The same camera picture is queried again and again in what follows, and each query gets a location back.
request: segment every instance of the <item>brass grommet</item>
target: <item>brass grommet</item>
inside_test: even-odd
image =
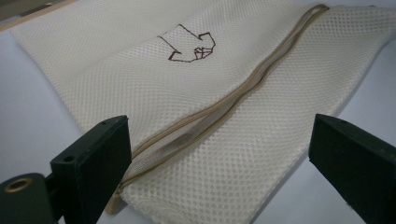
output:
[[[26,189],[29,185],[33,183],[32,178],[20,178],[17,180],[12,181],[9,183],[5,188],[4,191],[7,193],[14,193],[20,191],[22,189]]]

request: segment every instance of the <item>white tabletop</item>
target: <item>white tabletop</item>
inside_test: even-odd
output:
[[[315,2],[298,0],[298,2]],[[345,1],[328,1],[331,5]],[[396,1],[347,1],[396,7]],[[396,146],[396,41],[378,54],[338,115]],[[50,160],[81,136],[77,124],[35,62],[9,30],[0,32],[0,182],[50,173]],[[306,156],[262,207],[254,223],[364,223]],[[133,208],[98,223],[151,223]]]

